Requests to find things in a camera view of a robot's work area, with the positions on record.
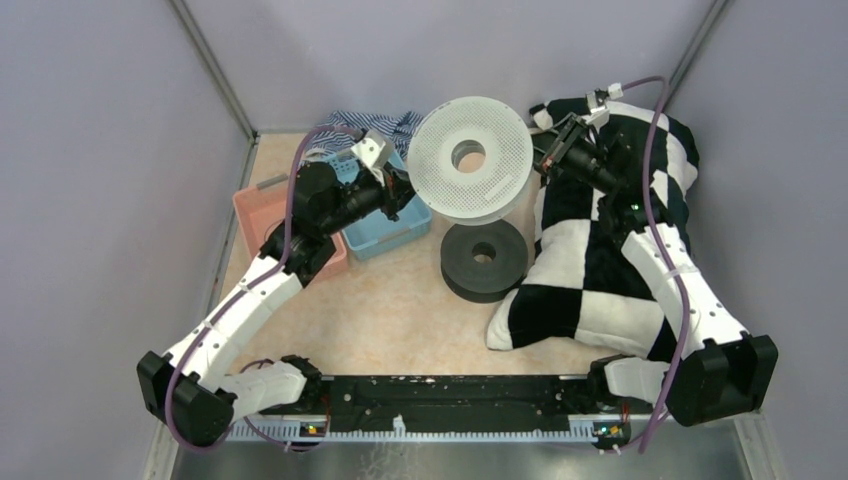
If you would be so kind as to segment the grey cable spool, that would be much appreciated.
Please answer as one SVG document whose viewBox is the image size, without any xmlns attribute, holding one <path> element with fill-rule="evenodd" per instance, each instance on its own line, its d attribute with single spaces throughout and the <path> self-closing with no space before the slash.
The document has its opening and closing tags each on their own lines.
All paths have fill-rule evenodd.
<svg viewBox="0 0 848 480">
<path fill-rule="evenodd" d="M 435 213 L 466 226 L 492 223 L 522 199 L 533 148 L 522 117 L 483 96 L 456 98 L 425 116 L 406 166 L 415 193 Z"/>
</svg>

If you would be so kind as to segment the black cable spool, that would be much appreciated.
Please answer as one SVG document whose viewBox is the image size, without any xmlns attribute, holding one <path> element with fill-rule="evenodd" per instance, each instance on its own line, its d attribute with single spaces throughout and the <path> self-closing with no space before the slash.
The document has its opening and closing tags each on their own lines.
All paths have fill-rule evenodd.
<svg viewBox="0 0 848 480">
<path fill-rule="evenodd" d="M 454 225 L 440 246 L 440 269 L 448 288 L 460 298 L 495 303 L 521 284 L 529 265 L 525 240 L 504 220 Z"/>
</svg>

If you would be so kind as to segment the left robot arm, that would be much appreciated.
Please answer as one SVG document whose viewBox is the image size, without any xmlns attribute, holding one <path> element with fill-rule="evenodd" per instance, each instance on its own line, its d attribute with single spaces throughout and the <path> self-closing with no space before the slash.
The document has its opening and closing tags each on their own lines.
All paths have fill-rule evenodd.
<svg viewBox="0 0 848 480">
<path fill-rule="evenodd" d="M 395 221 L 415 192 L 406 170 L 360 166 L 344 183 L 326 162 L 290 175 L 286 216 L 237 285 L 198 326 L 164 354 L 147 352 L 137 374 L 147 410 L 183 447 L 215 448 L 233 423 L 270 407 L 308 413 L 319 404 L 319 370 L 285 356 L 232 375 L 251 338 L 287 301 L 313 282 L 336 251 L 337 232 L 379 211 Z"/>
</svg>

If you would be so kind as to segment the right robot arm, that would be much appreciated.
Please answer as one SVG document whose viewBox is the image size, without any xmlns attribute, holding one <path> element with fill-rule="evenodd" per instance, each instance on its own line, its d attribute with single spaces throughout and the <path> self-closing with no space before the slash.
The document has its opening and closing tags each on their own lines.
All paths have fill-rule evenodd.
<svg viewBox="0 0 848 480">
<path fill-rule="evenodd" d="M 603 141 L 593 124 L 570 113 L 534 168 L 549 180 L 569 176 L 602 193 L 604 232 L 636 269 L 676 339 L 669 362 L 632 356 L 592 364 L 586 397 L 600 412 L 626 398 L 653 404 L 683 426 L 758 410 L 778 360 L 768 335 L 752 335 L 715 295 L 689 256 L 669 211 L 651 188 L 650 154 L 623 133 Z"/>
</svg>

